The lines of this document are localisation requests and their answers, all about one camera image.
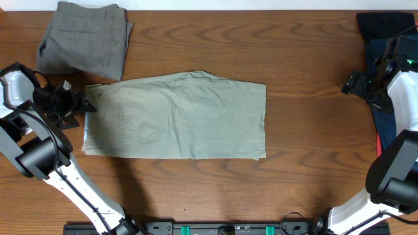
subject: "folded gray fabric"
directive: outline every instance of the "folded gray fabric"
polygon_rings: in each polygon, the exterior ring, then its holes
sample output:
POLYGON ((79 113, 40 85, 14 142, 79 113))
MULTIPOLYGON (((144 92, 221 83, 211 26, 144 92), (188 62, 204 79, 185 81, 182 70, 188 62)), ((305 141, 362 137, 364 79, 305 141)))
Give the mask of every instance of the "folded gray fabric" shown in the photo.
POLYGON ((203 71, 86 87, 87 155, 156 159, 266 157, 266 86, 203 71))
POLYGON ((132 26, 117 5, 84 8, 59 2, 37 50, 37 71, 81 70, 120 81, 132 26))

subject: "wooden table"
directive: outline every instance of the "wooden table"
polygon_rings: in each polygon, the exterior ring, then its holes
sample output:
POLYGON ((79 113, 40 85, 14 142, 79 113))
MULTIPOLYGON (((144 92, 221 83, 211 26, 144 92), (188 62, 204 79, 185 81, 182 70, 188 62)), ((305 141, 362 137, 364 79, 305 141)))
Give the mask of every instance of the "wooden table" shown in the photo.
MULTIPOLYGON (((353 11, 128 12, 135 23, 124 80, 205 70, 267 85, 267 158, 149 160, 85 156, 83 128, 64 131, 82 168, 139 219, 277 221, 315 218, 364 187, 376 131, 364 101, 340 93, 364 69, 353 11)), ((0 15, 0 67, 35 68, 52 12, 0 15)), ((111 81, 63 76, 82 87, 111 81)), ((84 123, 84 117, 78 120, 84 123)), ((418 215, 407 216, 418 219, 418 215)), ((389 220, 393 234, 418 228, 389 220)), ((61 234, 88 222, 64 195, 0 157, 0 233, 61 234)))

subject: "wooden tabletop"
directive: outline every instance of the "wooden tabletop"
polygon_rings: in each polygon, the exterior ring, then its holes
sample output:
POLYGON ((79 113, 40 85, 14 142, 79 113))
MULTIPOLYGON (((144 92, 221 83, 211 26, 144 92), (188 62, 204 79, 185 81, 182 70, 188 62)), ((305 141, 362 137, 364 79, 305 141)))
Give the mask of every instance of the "wooden tabletop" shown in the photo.
MULTIPOLYGON (((64 133, 89 177, 137 219, 261 222, 288 212, 316 218, 358 193, 376 158, 369 107, 340 93, 350 71, 365 67, 355 14, 127 13, 135 25, 124 80, 204 70, 266 84, 266 159, 85 156, 83 128, 64 133)), ((35 68, 51 15, 0 14, 0 67, 19 61, 35 68)), ((89 74, 62 77, 78 87, 111 82, 89 74)), ((54 77, 53 83, 59 81, 54 77)), ((84 117, 77 118, 83 126, 84 117)), ((88 219, 64 195, 25 178, 0 157, 0 234, 62 234, 64 224, 76 222, 88 219)), ((393 234, 418 233, 417 227, 389 222, 393 234)))

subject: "wood surface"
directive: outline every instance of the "wood surface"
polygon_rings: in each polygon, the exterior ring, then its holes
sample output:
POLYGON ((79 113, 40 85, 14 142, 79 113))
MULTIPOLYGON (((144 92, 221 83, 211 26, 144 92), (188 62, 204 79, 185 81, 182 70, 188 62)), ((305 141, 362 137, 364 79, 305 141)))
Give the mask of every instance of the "wood surface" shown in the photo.
MULTIPOLYGON (((35 68, 52 12, 0 14, 0 67, 35 68)), ((364 69, 354 11, 128 12, 134 28, 124 80, 204 70, 266 84, 266 152, 242 159, 149 160, 85 156, 83 128, 64 131, 81 167, 138 220, 278 221, 288 212, 315 218, 364 187, 376 158, 370 109, 340 93, 364 69)), ((54 76, 82 88, 112 81, 54 76)), ((77 117, 84 125, 84 117, 77 117)), ((407 216, 418 219, 418 215, 407 216)), ((62 234, 88 222, 64 195, 23 177, 0 157, 0 234, 62 234)), ((389 220, 393 234, 418 227, 389 220)))

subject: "green cloth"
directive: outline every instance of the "green cloth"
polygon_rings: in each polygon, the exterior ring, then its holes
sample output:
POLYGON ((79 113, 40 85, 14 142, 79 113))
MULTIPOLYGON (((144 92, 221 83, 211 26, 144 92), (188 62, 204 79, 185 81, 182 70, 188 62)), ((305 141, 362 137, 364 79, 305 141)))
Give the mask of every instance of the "green cloth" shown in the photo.
POLYGON ((152 159, 266 157, 266 86, 182 72, 86 87, 87 155, 152 159))

